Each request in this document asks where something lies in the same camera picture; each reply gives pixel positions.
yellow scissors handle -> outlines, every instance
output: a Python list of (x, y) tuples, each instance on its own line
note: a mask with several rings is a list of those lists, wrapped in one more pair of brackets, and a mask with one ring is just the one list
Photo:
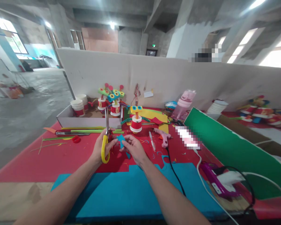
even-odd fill
[(110, 157), (110, 153), (108, 153), (107, 155), (107, 159), (105, 159), (105, 145), (108, 143), (108, 138), (107, 135), (103, 136), (103, 143), (102, 143), (102, 149), (101, 149), (101, 159), (103, 163), (108, 163), (109, 161), (109, 157)]

pink water bottle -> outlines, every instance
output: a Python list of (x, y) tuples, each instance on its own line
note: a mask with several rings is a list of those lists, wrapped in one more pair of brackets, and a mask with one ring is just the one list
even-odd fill
[(181, 98), (178, 100), (177, 107), (175, 108), (171, 117), (175, 120), (185, 119), (184, 114), (193, 102), (193, 98), (195, 97), (195, 95), (195, 90), (192, 91), (190, 89), (187, 89), (186, 91), (184, 91)]

forearm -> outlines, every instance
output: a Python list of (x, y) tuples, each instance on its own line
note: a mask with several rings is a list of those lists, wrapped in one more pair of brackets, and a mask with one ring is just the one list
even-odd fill
[(100, 163), (90, 158), (14, 224), (63, 224)]
[(141, 168), (169, 225), (209, 224), (199, 210), (148, 159)]

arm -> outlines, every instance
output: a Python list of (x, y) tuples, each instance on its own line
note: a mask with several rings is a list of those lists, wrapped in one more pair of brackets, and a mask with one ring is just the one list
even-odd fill
[(122, 141), (137, 165), (144, 171), (158, 200), (162, 214), (169, 225), (206, 224), (209, 221), (199, 210), (154, 166), (147, 157), (141, 143), (132, 135)]
[[(104, 129), (97, 138), (91, 157), (68, 177), (61, 185), (47, 194), (36, 205), (22, 215), (14, 225), (50, 225), (63, 224), (70, 213), (75, 201), (83, 191), (92, 175), (102, 164), (101, 148)], [(105, 147), (107, 155), (118, 139), (112, 140)]]

concrete floor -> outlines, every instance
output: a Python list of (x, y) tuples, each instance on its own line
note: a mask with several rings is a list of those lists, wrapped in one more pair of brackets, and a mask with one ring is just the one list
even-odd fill
[[(0, 98), (0, 169), (50, 127), (73, 99), (63, 69), (22, 73), (33, 93), (21, 99)], [(18, 78), (18, 83), (25, 85)]]

